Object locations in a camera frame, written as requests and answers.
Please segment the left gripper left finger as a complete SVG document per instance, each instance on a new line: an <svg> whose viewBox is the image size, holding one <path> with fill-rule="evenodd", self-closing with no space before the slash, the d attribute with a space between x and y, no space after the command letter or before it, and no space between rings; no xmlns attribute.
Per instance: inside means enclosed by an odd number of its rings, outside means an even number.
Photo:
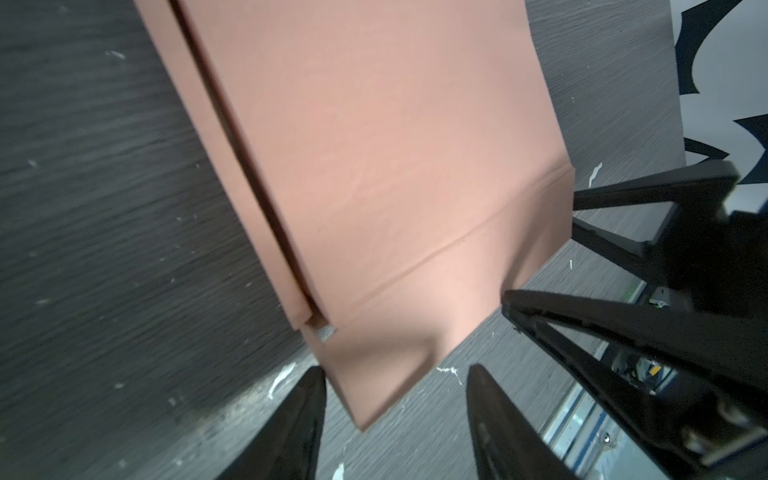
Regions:
<svg viewBox="0 0 768 480"><path fill-rule="evenodd" d="M316 478L326 411L326 376L309 368L221 479Z"/></svg>

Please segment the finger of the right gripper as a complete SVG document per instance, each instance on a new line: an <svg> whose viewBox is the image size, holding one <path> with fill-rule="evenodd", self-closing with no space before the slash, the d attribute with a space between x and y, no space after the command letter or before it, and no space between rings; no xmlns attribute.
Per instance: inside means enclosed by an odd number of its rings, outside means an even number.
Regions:
<svg viewBox="0 0 768 480"><path fill-rule="evenodd" d="M512 290L502 311L560 363L655 462L681 462L662 398L691 358L671 308Z"/></svg>
<svg viewBox="0 0 768 480"><path fill-rule="evenodd" d="M722 203L738 178L732 163L716 160L577 191L574 211L642 206L659 218L638 241L575 217L571 238L646 282L691 282L724 228Z"/></svg>

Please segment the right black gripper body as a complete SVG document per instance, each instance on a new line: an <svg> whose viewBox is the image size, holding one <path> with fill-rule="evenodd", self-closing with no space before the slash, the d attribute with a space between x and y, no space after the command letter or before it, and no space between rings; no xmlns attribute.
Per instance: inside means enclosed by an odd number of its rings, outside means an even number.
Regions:
<svg viewBox="0 0 768 480"><path fill-rule="evenodd" d="M672 335L691 358L662 398L664 425L681 463L659 464L673 479L767 476L767 218L675 209L658 247Z"/></svg>

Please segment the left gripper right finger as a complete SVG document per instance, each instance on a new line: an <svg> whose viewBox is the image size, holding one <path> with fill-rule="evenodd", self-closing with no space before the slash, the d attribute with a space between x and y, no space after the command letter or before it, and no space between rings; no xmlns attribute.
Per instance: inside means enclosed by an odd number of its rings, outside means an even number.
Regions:
<svg viewBox="0 0 768 480"><path fill-rule="evenodd" d="M577 478L480 364L469 367L466 401L480 479Z"/></svg>

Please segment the salmon cardboard box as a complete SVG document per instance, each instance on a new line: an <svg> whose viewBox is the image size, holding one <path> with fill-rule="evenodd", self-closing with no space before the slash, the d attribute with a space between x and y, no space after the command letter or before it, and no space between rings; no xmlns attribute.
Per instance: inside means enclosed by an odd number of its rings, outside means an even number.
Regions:
<svg viewBox="0 0 768 480"><path fill-rule="evenodd" d="M367 429L569 239L521 1L141 1L293 329Z"/></svg>

